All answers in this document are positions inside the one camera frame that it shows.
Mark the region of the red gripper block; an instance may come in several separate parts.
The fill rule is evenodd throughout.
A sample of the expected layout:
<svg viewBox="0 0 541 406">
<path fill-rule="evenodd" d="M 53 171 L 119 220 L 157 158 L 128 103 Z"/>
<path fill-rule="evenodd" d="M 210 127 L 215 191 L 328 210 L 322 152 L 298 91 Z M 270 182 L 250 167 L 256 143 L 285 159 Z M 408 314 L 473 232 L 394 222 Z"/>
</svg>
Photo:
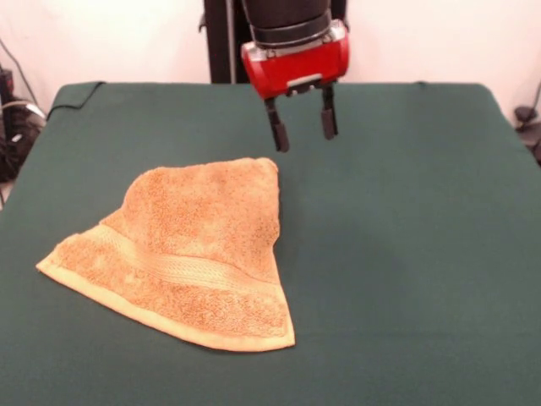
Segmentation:
<svg viewBox="0 0 541 406">
<path fill-rule="evenodd" d="M 338 135 L 331 82 L 344 76 L 349 65 L 348 29 L 342 20 L 332 20 L 323 37 L 301 46 L 264 49 L 253 41 L 247 42 L 241 46 L 241 58 L 249 82 L 264 100 L 277 151 L 288 152 L 289 140 L 275 97 L 292 91 L 301 93 L 305 86 L 330 83 L 321 89 L 321 123 L 327 140 Z"/>
</svg>

